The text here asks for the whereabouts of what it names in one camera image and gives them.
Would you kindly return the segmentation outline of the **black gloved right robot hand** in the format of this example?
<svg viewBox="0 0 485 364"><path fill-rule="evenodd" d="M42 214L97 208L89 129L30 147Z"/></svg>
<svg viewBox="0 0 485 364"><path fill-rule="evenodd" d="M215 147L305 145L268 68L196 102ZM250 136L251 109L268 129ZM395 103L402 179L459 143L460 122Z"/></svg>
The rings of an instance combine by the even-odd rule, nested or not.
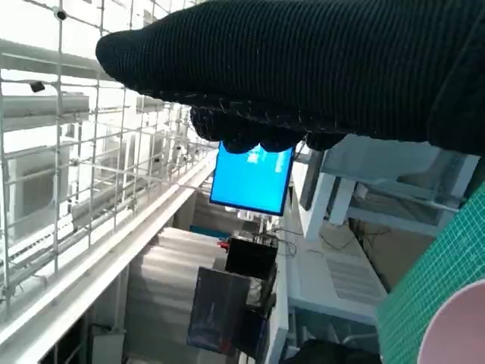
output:
<svg viewBox="0 0 485 364"><path fill-rule="evenodd" d="M95 55L235 154L349 134L484 154L482 1L207 1Z"/></svg>

